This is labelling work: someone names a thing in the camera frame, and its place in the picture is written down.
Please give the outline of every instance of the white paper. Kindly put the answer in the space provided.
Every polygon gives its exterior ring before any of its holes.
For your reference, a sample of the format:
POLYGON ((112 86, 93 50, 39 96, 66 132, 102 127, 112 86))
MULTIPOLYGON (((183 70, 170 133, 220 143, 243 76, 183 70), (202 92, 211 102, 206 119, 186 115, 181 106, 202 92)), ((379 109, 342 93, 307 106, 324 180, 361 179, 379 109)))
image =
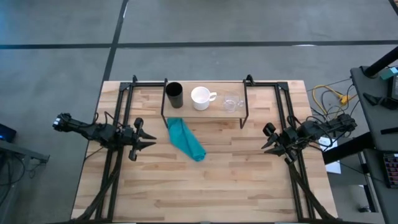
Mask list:
MULTIPOLYGON (((329 149, 333 149, 334 147, 337 147, 337 141, 335 141, 334 139, 331 139, 331 140, 332 140, 332 142, 334 141, 332 146, 330 146, 330 147, 320 146, 320 148, 326 152, 329 149)), ((330 145, 330 139, 321 137, 319 139, 319 143, 322 145, 328 146, 328 145, 330 145)), ((334 173, 334 174, 341 174, 341 167, 340 167, 339 162, 340 161, 332 162, 331 164, 326 165, 326 171, 334 173)))

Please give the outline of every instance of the black cup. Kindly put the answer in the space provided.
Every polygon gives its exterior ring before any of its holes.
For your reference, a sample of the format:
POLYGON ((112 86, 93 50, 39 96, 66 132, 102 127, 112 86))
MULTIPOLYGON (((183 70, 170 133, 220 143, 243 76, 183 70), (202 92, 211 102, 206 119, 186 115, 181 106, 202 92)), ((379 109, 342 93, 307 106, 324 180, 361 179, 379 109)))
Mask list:
POLYGON ((169 83, 166 86, 166 94, 170 103, 174 108, 180 108, 183 105, 182 101, 182 86, 177 82, 169 83))

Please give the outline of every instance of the mug handle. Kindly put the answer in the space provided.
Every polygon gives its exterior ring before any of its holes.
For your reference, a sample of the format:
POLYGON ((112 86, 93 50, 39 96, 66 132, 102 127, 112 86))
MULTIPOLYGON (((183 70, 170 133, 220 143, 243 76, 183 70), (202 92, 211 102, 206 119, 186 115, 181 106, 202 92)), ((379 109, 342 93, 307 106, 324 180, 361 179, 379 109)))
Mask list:
POLYGON ((217 93, 215 93, 215 92, 214 93, 210 93, 210 99, 209 99, 210 102, 215 101, 216 98, 217 98, 217 93))

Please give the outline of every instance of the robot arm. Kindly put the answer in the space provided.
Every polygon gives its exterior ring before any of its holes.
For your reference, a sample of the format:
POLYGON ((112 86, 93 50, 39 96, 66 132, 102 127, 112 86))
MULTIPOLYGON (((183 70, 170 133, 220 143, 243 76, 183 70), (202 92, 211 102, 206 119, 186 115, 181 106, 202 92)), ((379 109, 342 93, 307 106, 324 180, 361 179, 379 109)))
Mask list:
POLYGON ((341 114, 337 118, 325 123, 310 120, 304 121, 300 123, 297 129, 288 127, 281 134, 275 133, 276 128, 272 123, 267 123, 262 132, 268 136, 268 140, 262 149, 274 144, 272 149, 268 149, 264 153, 278 156, 285 154, 291 162, 294 162, 297 159, 297 150, 305 149, 310 142, 314 142, 323 135, 335 131, 354 131, 355 127, 357 127, 355 120, 348 114, 341 114))
POLYGON ((87 124, 72 118, 68 113, 61 113, 53 123, 53 128, 57 131, 76 132, 90 141, 96 141, 101 146, 114 150, 117 146, 132 146, 129 158, 132 161, 137 159, 136 151, 155 144, 155 142, 141 142, 139 138, 156 139, 147 134, 142 129, 144 120, 136 118, 134 127, 130 125, 117 128, 110 124, 91 123, 87 124))

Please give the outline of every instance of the yellow cable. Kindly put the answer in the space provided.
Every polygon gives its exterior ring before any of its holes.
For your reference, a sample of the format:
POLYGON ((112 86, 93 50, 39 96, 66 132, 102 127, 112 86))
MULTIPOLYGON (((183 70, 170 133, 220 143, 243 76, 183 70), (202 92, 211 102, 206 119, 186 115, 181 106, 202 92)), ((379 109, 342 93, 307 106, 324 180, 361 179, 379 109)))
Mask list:
POLYGON ((338 98, 342 98, 343 95, 339 94, 336 90, 326 86, 326 85, 317 85, 313 88, 312 90, 312 98, 314 100, 314 102, 318 105, 318 107, 322 110, 322 112, 327 115, 328 112, 326 111, 325 108, 323 108, 323 106, 318 102, 317 98, 315 97, 315 90, 318 88, 327 88, 328 90, 332 91, 332 93, 336 94, 338 98))
POLYGON ((349 95, 342 95, 340 93, 338 93, 336 90, 330 88, 329 86, 326 85, 317 85, 313 88, 312 90, 312 98, 314 100, 314 102, 318 105, 318 107, 322 110, 322 112, 327 115, 328 112, 326 110, 326 108, 324 108, 317 100, 317 98, 315 97, 315 90, 318 88, 327 88, 328 90, 330 90, 332 93, 334 93, 338 99, 340 100, 340 103, 344 106, 345 104, 347 104, 347 102, 349 102, 350 100, 352 100, 355 96, 357 96, 357 94, 353 95, 353 96, 349 96, 349 95))

